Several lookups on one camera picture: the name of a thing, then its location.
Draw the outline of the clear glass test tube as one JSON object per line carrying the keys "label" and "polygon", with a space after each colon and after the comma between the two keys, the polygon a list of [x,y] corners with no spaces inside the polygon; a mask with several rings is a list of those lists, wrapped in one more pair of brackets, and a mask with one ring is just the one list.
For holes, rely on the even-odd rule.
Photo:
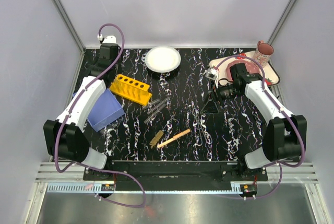
{"label": "clear glass test tube", "polygon": [[145,124],[147,124],[152,118],[154,118],[163,108],[166,107],[166,104],[162,104],[157,109],[155,109],[149,116],[148,118],[144,121]]}
{"label": "clear glass test tube", "polygon": [[167,104],[167,100],[164,100],[162,102],[160,102],[156,107],[150,109],[148,111],[148,115],[152,115],[153,113],[160,111],[161,109],[163,109]]}
{"label": "clear glass test tube", "polygon": [[159,102],[160,102],[159,99],[155,99],[155,100],[153,100],[153,101],[150,101],[150,102],[148,103],[148,106],[149,106],[149,107],[152,107],[153,105],[156,105],[156,104],[159,103]]}

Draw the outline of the white paper plate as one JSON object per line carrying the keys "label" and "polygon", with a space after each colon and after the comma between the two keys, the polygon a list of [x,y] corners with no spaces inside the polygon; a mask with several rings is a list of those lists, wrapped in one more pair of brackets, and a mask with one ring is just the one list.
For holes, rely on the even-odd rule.
{"label": "white paper plate", "polygon": [[156,46],[145,56],[145,65],[156,73],[168,73],[179,67],[181,55],[170,46]]}

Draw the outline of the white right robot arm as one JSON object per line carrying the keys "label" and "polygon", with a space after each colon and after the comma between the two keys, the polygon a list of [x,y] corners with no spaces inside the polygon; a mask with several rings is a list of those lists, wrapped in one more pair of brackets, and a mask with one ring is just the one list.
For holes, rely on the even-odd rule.
{"label": "white right robot arm", "polygon": [[203,113],[210,112],[209,104],[218,112],[223,101],[237,96],[246,96],[263,116],[267,128],[262,146],[247,153],[243,163],[254,170],[275,163],[286,164],[286,160],[298,157],[300,166],[305,158],[307,120],[295,115],[272,94],[263,73],[250,73],[246,64],[237,63],[230,67],[232,82],[221,86],[217,68],[209,68],[206,77],[211,80],[211,88]]}

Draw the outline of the wooden test tube clamp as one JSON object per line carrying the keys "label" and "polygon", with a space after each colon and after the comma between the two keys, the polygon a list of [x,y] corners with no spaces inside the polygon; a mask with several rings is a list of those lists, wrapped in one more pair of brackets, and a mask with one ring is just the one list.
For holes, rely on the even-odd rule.
{"label": "wooden test tube clamp", "polygon": [[171,142],[173,142],[173,141],[175,141],[175,140],[177,140],[177,139],[183,137],[184,135],[189,134],[190,132],[191,132],[190,129],[187,129],[187,130],[185,130],[185,131],[182,131],[182,132],[178,133],[177,135],[173,136],[172,138],[168,139],[167,141],[158,144],[158,145],[157,145],[157,148],[162,148],[162,147],[168,145],[169,143],[171,143]]}

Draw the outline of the yellow test tube rack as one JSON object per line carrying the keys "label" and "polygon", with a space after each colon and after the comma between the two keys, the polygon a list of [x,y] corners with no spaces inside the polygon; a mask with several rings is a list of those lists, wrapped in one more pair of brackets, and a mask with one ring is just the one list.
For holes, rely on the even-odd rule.
{"label": "yellow test tube rack", "polygon": [[146,106],[152,97],[150,85],[122,74],[117,74],[109,86],[109,90],[125,99]]}

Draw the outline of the brown test tube brush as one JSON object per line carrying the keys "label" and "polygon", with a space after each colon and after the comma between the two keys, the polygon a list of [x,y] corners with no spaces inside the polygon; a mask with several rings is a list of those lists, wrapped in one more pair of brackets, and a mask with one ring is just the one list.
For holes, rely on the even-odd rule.
{"label": "brown test tube brush", "polygon": [[154,136],[154,138],[151,140],[151,142],[149,143],[150,148],[153,149],[154,147],[157,147],[162,137],[163,137],[163,130],[159,130],[157,134]]}

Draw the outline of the pink dotted plate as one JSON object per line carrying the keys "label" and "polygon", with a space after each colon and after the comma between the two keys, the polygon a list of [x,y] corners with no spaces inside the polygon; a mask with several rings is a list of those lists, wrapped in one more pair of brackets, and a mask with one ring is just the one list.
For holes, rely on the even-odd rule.
{"label": "pink dotted plate", "polygon": [[251,61],[248,61],[248,60],[234,60],[234,61],[230,62],[227,65],[227,68],[225,69],[226,78],[229,81],[233,80],[232,76],[231,76],[230,68],[235,64],[245,64],[246,69],[250,74],[254,74],[254,73],[261,74],[261,70],[259,69],[259,67],[254,62],[251,62]]}

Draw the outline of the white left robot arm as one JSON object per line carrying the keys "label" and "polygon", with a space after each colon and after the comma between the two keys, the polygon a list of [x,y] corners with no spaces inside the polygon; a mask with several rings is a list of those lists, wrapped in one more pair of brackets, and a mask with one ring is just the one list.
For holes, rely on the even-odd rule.
{"label": "white left robot arm", "polygon": [[106,91],[103,77],[121,58],[124,45],[102,43],[99,60],[109,66],[97,76],[90,75],[82,80],[81,86],[67,108],[55,120],[46,120],[44,137],[49,155],[54,157],[56,171],[65,172],[72,164],[101,170],[107,157],[90,147],[82,130],[90,111]]}

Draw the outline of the blue plastic bin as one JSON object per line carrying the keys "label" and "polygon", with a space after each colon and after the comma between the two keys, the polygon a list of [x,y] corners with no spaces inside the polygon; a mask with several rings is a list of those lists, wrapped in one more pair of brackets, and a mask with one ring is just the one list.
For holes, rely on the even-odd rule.
{"label": "blue plastic bin", "polygon": [[85,121],[88,121],[98,132],[122,115],[123,108],[101,82],[89,88],[82,85],[57,119],[62,125],[72,125],[80,130],[83,130]]}

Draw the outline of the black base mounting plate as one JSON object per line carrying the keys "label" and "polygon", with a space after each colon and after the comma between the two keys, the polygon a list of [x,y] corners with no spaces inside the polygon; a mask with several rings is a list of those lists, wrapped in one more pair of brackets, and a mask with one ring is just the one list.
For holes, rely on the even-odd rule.
{"label": "black base mounting plate", "polygon": [[231,182],[266,182],[263,168],[250,170],[237,161],[112,161],[109,170],[135,177],[148,191],[222,191]]}

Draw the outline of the pink patterned mug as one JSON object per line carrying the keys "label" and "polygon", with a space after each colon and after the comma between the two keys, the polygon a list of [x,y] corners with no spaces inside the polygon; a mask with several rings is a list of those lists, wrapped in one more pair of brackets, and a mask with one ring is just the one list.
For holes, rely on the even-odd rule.
{"label": "pink patterned mug", "polygon": [[264,41],[260,40],[257,43],[253,59],[258,62],[262,67],[265,67],[273,53],[274,48],[270,44],[267,44]]}

